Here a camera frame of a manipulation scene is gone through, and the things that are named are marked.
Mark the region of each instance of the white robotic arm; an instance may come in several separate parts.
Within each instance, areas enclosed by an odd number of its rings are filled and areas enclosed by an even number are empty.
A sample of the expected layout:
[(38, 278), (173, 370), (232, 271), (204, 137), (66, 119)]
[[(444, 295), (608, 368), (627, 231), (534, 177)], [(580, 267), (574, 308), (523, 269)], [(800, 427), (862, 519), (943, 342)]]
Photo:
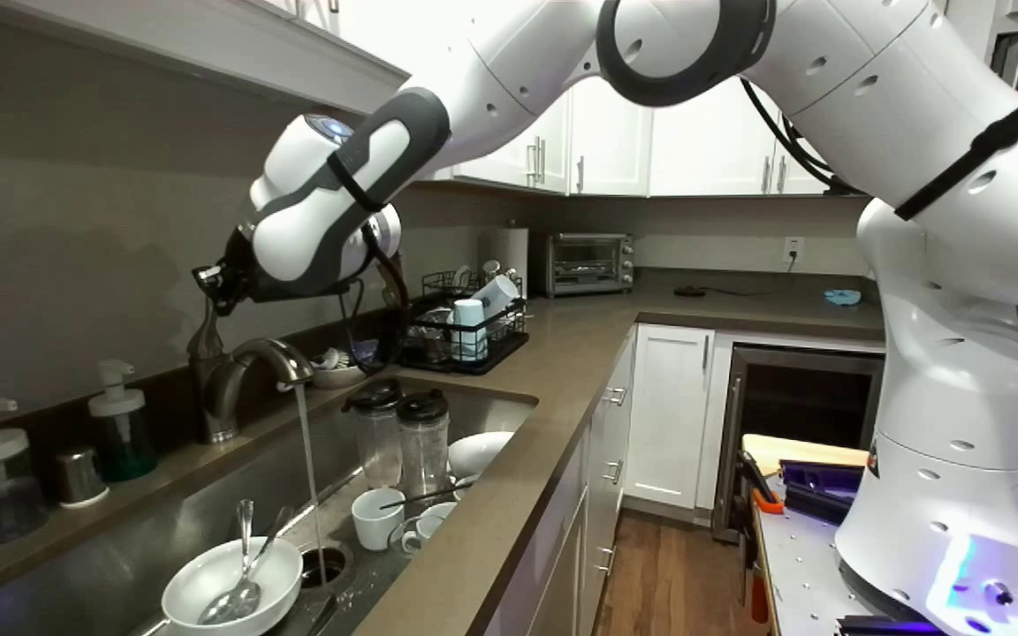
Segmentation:
[[(467, 33), (353, 133), (287, 128), (257, 219), (197, 284), (225, 311), (330, 295), (406, 181), (497, 149), (583, 76), (646, 106), (747, 76), (881, 197), (860, 236), (886, 383), (839, 550), (948, 632), (1018, 632), (1018, 91), (931, 0), (467, 0)], [(372, 256), (395, 246), (386, 226), (360, 232)]]

